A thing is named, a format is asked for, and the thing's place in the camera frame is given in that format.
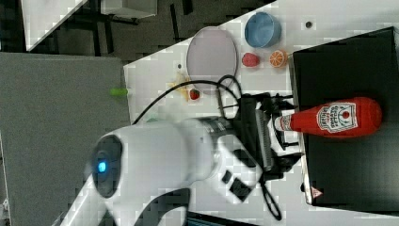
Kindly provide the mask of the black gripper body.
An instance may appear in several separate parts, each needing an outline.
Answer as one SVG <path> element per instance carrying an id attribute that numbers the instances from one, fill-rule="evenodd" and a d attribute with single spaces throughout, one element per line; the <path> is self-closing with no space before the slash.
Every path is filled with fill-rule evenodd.
<path id="1" fill-rule="evenodd" d="M 288 98 L 291 95 L 244 94 L 238 100 L 238 110 L 233 118 L 237 136 L 260 165 L 265 181 L 282 179 L 301 157 L 301 153 L 277 154 L 277 151 L 297 145 L 297 142 L 286 142 L 284 134 L 274 127 L 274 120 L 282 115 L 282 110 L 295 108 L 286 102 Z"/>

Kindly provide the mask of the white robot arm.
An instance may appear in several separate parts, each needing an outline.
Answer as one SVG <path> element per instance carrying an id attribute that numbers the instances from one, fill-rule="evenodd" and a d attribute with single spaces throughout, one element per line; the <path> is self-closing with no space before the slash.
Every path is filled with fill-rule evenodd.
<path id="1" fill-rule="evenodd" d="M 191 186 L 206 183 L 241 204 L 256 186 L 281 178 L 300 156 L 279 156 L 273 120 L 292 109 L 288 97 L 245 94 L 236 115 L 136 123 L 102 136 L 91 171 L 59 226 L 185 226 Z"/>

